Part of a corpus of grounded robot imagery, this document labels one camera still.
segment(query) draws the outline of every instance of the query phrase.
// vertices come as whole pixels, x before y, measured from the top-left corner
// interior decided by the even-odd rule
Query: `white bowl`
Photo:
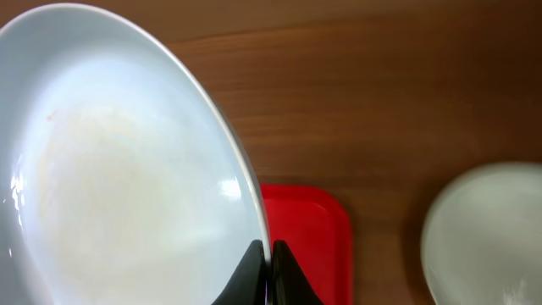
[[[423,272],[438,305],[542,303],[542,167],[497,164],[455,180],[423,229]]]
[[[53,4],[0,30],[2,304],[210,304],[253,240],[257,182],[160,42]]]

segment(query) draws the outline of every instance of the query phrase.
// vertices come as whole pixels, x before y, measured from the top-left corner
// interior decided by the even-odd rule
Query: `white dish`
[[[541,304],[541,220],[540,165],[490,165],[454,181],[423,229],[423,271],[436,303]]]
[[[267,228],[235,136],[188,70],[81,4],[0,30],[0,303],[210,304]]]

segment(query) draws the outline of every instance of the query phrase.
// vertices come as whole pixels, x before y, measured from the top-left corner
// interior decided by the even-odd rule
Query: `red plastic tray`
[[[352,305],[352,233],[341,205],[308,186],[261,185],[271,242],[286,241],[326,305]]]

